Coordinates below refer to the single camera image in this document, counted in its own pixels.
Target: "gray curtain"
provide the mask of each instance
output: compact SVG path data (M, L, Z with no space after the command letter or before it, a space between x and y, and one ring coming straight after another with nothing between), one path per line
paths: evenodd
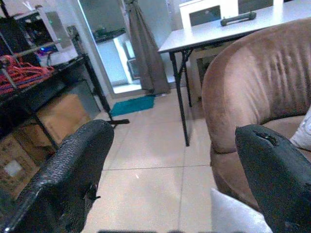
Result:
M142 89L152 94L170 91L158 47L136 0L125 0L129 15L129 33L136 56Z

